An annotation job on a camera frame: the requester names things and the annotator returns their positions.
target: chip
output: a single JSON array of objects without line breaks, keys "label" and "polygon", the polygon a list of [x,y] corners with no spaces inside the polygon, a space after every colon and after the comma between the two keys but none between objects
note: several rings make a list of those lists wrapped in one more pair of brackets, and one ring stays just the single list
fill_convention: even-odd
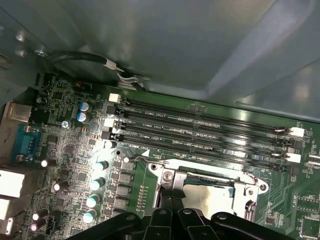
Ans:
[{"label": "chip", "polygon": [[110,209],[105,209],[105,210],[103,211],[103,214],[104,214],[104,215],[107,215],[107,216],[111,216],[112,210],[110,210]]},{"label": "chip", "polygon": [[197,107],[195,105],[190,105],[188,107],[188,109],[191,110],[191,111],[195,111],[195,110],[197,110]]},{"label": "chip", "polygon": [[111,178],[118,180],[119,179],[119,174],[111,173]]},{"label": "chip", "polygon": [[204,106],[200,106],[198,107],[198,111],[201,113],[205,113],[206,112],[206,108]]},{"label": "chip", "polygon": [[118,185],[118,188],[116,190],[116,194],[123,195],[123,196],[128,196],[129,192],[130,192],[130,187],[124,186],[124,185]]},{"label": "chip", "polygon": [[109,186],[108,186],[108,189],[109,189],[110,191],[115,192],[115,191],[117,191],[117,186],[115,186],[115,185],[109,185]]},{"label": "chip", "polygon": [[90,139],[89,140],[89,145],[96,145],[96,140]]},{"label": "chip", "polygon": [[120,173],[119,182],[130,184],[131,181],[132,181],[132,174],[123,173],[123,172]]},{"label": "chip", "polygon": [[102,102],[98,101],[94,104],[94,109],[101,110],[103,107],[104,107],[104,104]]},{"label": "chip", "polygon": [[48,142],[49,143],[57,143],[58,142],[58,136],[55,136],[55,135],[49,135],[48,136]]},{"label": "chip", "polygon": [[102,133],[101,133],[101,139],[110,140],[110,139],[111,139],[111,135],[112,135],[112,132],[102,131]]},{"label": "chip", "polygon": [[99,127],[99,124],[97,122],[93,122],[91,123],[90,125],[90,130],[91,131],[97,131],[98,130],[98,127]]},{"label": "chip", "polygon": [[65,203],[65,200],[61,199],[61,198],[58,198],[55,202],[55,206],[56,207],[60,207],[60,208],[63,208],[64,207],[64,203]]},{"label": "chip", "polygon": [[81,232],[82,232],[82,230],[77,229],[77,228],[74,228],[74,229],[72,230],[72,236],[74,236],[74,235],[76,235],[76,234],[79,234],[79,233],[81,233]]},{"label": "chip", "polygon": [[72,154],[74,152],[74,146],[66,145],[64,148],[64,153],[66,154]]},{"label": "chip", "polygon": [[115,199],[114,199],[113,197],[107,196],[107,197],[105,198],[105,201],[106,201],[107,203],[113,204],[113,203],[115,202]]},{"label": "chip", "polygon": [[114,207],[120,208],[120,209],[125,209],[125,208],[127,208],[128,202],[129,202],[128,198],[116,197],[114,200]]},{"label": "chip", "polygon": [[56,100],[62,100],[64,98],[64,95],[62,94],[62,92],[56,92],[54,94],[54,99]]},{"label": "chip", "polygon": [[116,168],[121,168],[121,162],[120,161],[114,161],[113,166]]},{"label": "chip", "polygon": [[127,170],[127,171],[133,171],[135,169],[135,163],[134,162],[123,162],[121,165],[122,170]]},{"label": "chip", "polygon": [[87,177],[87,174],[85,174],[85,173],[80,172],[78,174],[78,180],[79,181],[82,181],[82,182],[86,181],[86,177]]}]

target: mounting hole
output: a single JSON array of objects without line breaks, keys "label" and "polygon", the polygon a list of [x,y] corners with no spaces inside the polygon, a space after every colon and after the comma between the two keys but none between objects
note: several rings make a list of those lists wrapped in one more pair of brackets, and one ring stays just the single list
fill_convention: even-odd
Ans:
[{"label": "mounting hole", "polygon": [[158,168],[157,165],[155,165],[155,164],[152,164],[152,165],[151,165],[151,169],[152,169],[152,170],[156,170],[157,168]]},{"label": "mounting hole", "polygon": [[261,189],[261,191],[264,191],[264,190],[266,190],[266,189],[267,189],[267,186],[266,186],[266,185],[264,185],[264,184],[262,184],[262,185],[260,185],[260,189]]}]

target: blue capacitor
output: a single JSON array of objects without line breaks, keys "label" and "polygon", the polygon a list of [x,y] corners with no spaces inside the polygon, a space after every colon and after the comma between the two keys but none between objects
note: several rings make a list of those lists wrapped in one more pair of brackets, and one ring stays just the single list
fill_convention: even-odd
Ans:
[{"label": "blue capacitor", "polygon": [[87,103],[86,101],[83,101],[79,104],[79,109],[81,112],[90,112],[92,110],[92,107],[89,103]]},{"label": "blue capacitor", "polygon": [[80,122],[80,123],[87,123],[90,120],[90,117],[88,114],[86,114],[85,112],[79,112],[76,115],[76,119]]}]

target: screw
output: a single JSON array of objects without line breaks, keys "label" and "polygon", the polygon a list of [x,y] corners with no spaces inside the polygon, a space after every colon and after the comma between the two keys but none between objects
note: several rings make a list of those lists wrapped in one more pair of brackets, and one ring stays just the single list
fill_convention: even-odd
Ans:
[{"label": "screw", "polygon": [[20,57],[25,58],[27,56],[27,52],[25,50],[20,50],[17,52]]},{"label": "screw", "polygon": [[132,220],[135,219],[135,218],[136,218],[135,216],[130,215],[130,216],[127,216],[127,217],[125,218],[125,220],[132,221]]},{"label": "screw", "polygon": [[189,215],[192,213],[192,211],[190,209],[185,209],[183,210],[183,213]]},{"label": "screw", "polygon": [[63,122],[61,123],[61,126],[62,126],[64,129],[70,128],[70,124],[69,124],[68,121],[63,121]]},{"label": "screw", "polygon": [[217,217],[218,217],[218,219],[220,219],[220,220],[226,220],[226,219],[227,219],[227,216],[224,215],[224,214],[219,214]]},{"label": "screw", "polygon": [[264,190],[266,190],[266,189],[267,189],[267,186],[266,186],[266,185],[264,185],[264,184],[262,184],[262,185],[260,186],[260,189],[261,189],[262,191],[264,191]]},{"label": "screw", "polygon": [[173,174],[169,171],[166,171],[164,174],[163,174],[163,181],[165,182],[171,182],[172,179],[174,178]]},{"label": "screw", "polygon": [[19,42],[22,42],[22,43],[23,43],[23,42],[25,41],[25,39],[26,39],[23,32],[18,33],[17,36],[15,36],[15,38],[16,38]]}]

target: motherboard screw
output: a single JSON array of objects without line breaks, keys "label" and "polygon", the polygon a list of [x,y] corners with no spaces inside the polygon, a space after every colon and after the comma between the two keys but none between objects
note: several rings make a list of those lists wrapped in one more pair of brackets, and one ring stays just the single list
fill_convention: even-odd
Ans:
[{"label": "motherboard screw", "polygon": [[64,129],[68,129],[68,128],[70,127],[70,124],[69,124],[68,121],[63,121],[63,122],[61,123],[61,126],[62,126]]},{"label": "motherboard screw", "polygon": [[165,182],[171,182],[172,179],[174,178],[173,174],[169,171],[166,171],[164,174],[163,174],[163,181]]}]

